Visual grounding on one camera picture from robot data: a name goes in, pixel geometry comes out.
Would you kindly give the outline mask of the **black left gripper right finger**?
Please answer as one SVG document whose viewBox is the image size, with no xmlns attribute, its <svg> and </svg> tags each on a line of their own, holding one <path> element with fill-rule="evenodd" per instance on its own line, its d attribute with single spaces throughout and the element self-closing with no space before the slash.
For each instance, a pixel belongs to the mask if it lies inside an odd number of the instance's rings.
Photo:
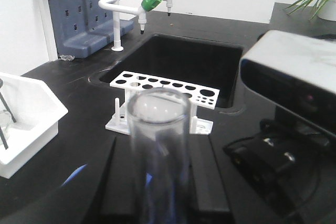
<svg viewBox="0 0 336 224">
<path fill-rule="evenodd" d="M 262 223 L 262 202 L 207 135 L 190 136 L 190 223 Z"/>
</svg>

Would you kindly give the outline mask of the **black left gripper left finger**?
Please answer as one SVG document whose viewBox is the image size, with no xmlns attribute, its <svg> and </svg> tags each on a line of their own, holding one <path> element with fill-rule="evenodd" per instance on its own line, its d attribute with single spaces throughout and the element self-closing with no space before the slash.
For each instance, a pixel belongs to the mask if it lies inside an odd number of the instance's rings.
<svg viewBox="0 0 336 224">
<path fill-rule="evenodd" d="M 72 181 L 1 223 L 136 223 L 130 139 L 99 148 Z"/>
</svg>

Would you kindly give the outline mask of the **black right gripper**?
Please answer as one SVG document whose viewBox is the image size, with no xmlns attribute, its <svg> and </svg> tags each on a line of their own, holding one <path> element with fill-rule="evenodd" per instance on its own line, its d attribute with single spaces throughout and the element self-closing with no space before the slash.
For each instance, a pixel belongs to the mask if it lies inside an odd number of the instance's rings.
<svg viewBox="0 0 336 224">
<path fill-rule="evenodd" d="M 335 135 L 270 119 L 259 126 L 223 146 L 240 174 L 282 218 L 334 218 Z"/>
</svg>

